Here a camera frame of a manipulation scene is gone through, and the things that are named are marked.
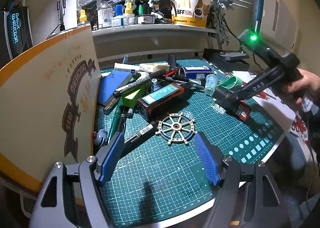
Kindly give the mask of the person's right hand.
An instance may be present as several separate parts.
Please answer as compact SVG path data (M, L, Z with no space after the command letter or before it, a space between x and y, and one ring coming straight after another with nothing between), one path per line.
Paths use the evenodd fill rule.
M298 68L298 71L302 75L299 80L283 85L285 95L281 98L282 101L293 111L301 110L302 98L295 97L293 94L303 90L307 91L313 97L315 104L319 106L319 76L301 68Z

